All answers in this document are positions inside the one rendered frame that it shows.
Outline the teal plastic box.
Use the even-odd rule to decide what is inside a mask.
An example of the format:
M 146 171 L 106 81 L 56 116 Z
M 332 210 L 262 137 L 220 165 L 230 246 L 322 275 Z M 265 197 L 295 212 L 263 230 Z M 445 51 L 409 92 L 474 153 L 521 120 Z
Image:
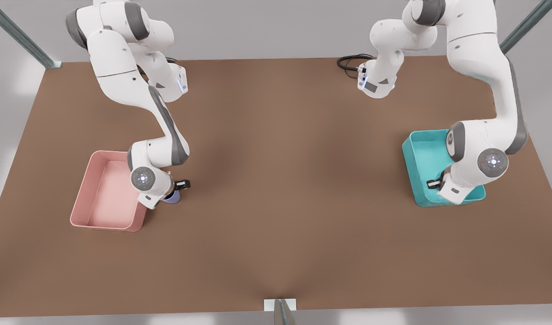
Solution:
M 478 155 L 489 148 L 489 142 L 478 131 L 466 134 L 464 158 L 454 162 L 447 150 L 449 130 L 414 131 L 402 144 L 414 201 L 418 206 L 468 205 L 482 201 L 486 190 L 479 169 Z M 427 181 L 440 180 L 440 187 L 428 189 Z M 464 195 L 459 203 L 458 198 Z

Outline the pink plastic box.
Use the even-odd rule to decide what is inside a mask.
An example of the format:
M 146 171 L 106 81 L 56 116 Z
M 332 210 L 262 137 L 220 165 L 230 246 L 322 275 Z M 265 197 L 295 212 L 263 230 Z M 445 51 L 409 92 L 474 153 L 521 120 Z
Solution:
M 91 155 L 70 217 L 72 226 L 94 230 L 137 232 L 147 208 L 130 183 L 127 152 L 96 151 Z

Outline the silver frame post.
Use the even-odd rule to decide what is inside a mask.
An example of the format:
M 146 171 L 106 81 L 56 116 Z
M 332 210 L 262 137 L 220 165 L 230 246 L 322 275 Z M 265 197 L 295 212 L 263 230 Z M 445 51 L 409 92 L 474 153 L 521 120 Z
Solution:
M 296 310 L 295 298 L 264 300 L 264 311 L 273 312 L 273 325 L 298 325 L 292 314 L 292 311 Z
M 61 61 L 54 61 L 0 8 L 0 27 L 22 46 L 45 69 L 59 69 Z
M 513 49 L 551 10 L 552 0 L 540 0 L 537 6 L 500 43 L 499 46 L 503 54 L 507 54 Z

